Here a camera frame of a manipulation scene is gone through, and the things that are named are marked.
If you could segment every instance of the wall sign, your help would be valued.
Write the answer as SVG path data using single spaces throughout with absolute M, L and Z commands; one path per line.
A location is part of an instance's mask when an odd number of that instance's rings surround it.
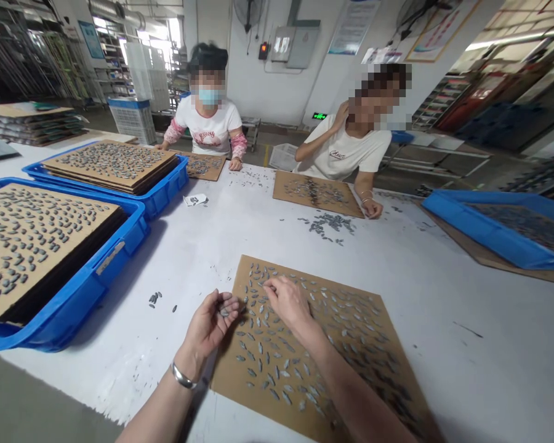
M 380 0 L 347 0 L 337 22 L 328 53 L 357 54 L 367 30 L 374 21 L 380 3 Z
M 78 25 L 82 30 L 82 35 L 84 36 L 84 41 L 86 41 L 86 46 L 88 46 L 88 51 L 92 58 L 105 58 L 105 53 L 100 46 L 100 40 L 98 39 L 97 30 L 94 28 L 92 23 L 81 22 L 78 20 Z
M 480 0 L 461 0 L 453 10 L 438 9 L 406 57 L 407 62 L 435 63 L 478 7 Z

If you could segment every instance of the bracelet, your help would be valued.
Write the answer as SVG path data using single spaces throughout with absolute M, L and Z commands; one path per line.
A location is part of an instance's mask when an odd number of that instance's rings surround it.
M 174 364 L 174 361 L 171 363 L 171 371 L 172 371 L 172 374 L 174 375 L 174 378 L 181 386 L 184 386 L 187 389 L 195 389 L 197 387 L 197 383 L 193 383 L 191 380 L 185 377 L 181 373 L 181 371 L 179 371 L 177 366 Z

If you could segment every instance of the face mask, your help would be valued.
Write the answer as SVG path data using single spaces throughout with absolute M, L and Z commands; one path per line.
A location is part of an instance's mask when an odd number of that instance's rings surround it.
M 200 86 L 196 90 L 196 94 L 203 106 L 214 107 L 220 103 L 223 97 L 223 89 L 208 89 L 208 86 Z

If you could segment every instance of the fan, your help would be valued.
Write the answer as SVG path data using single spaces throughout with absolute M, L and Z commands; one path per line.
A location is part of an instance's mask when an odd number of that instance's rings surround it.
M 265 0 L 234 0 L 234 10 L 244 30 L 248 32 L 260 21 Z
M 429 24 L 428 29 L 436 28 L 460 3 L 462 0 L 407 0 L 396 22 L 396 33 L 400 32 L 400 41 L 408 38 L 412 34 L 412 27 L 423 20 Z

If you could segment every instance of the framed picture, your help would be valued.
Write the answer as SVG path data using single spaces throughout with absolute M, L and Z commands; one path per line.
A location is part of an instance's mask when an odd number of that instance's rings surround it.
M 435 63 L 481 0 L 461 0 L 451 11 L 438 9 L 406 57 L 407 62 Z
M 78 25 L 80 25 L 80 29 L 82 30 L 82 35 L 84 36 L 86 46 L 88 46 L 90 56 L 103 60 L 105 58 L 105 53 L 100 46 L 100 40 L 98 39 L 97 30 L 94 28 L 94 25 L 88 22 L 81 22 L 80 20 L 78 20 Z

